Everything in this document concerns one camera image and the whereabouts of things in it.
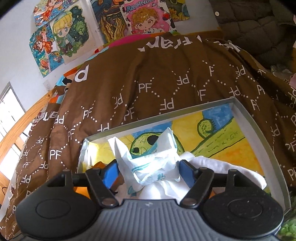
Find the dark quilted jacket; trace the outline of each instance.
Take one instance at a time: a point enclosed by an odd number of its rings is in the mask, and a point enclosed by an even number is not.
[[[210,3],[225,40],[248,51],[266,68],[278,63],[289,65],[296,27],[293,14],[278,1],[210,0]]]

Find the wooden bed frame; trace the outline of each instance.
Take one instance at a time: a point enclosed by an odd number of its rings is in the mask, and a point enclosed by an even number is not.
[[[223,33],[218,28],[214,31],[205,31],[198,33],[203,39],[206,38],[223,38]],[[4,157],[10,150],[13,144],[16,144],[18,148],[21,150],[24,145],[23,142],[20,142],[20,135],[24,131],[24,129],[32,122],[38,113],[42,110],[42,108],[49,102],[56,89],[53,88],[47,94],[45,94],[40,100],[38,100],[19,120],[16,124],[11,128],[11,130],[4,136],[3,140],[0,142],[0,163],[3,161]],[[0,172],[0,188],[8,187],[9,180]],[[4,194],[0,192],[0,204],[3,203]]]

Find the white wall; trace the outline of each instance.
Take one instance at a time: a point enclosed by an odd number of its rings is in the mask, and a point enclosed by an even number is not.
[[[21,104],[28,110],[62,74],[83,63],[93,51],[65,65],[62,64],[42,77],[29,47],[32,34],[37,30],[33,9],[39,0],[22,0],[0,20],[0,93],[10,81]],[[208,0],[186,0],[189,20],[177,22],[180,33],[216,30],[218,27]]]

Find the brown blanket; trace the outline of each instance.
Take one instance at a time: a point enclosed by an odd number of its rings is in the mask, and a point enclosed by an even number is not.
[[[86,61],[61,105],[48,104],[28,138],[1,233],[18,231],[15,207],[68,168],[76,171],[83,139],[133,121],[235,96],[264,133],[288,186],[296,186],[296,90],[247,52],[221,39],[154,38],[108,49]],[[64,87],[59,87],[58,95]]]

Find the crumpled tissue packet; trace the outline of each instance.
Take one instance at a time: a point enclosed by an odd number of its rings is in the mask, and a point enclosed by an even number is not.
[[[118,168],[123,175],[127,194],[140,191],[144,186],[163,180],[180,180],[177,144],[173,131],[167,128],[154,145],[138,158],[132,158],[127,146],[117,137],[108,139]]]

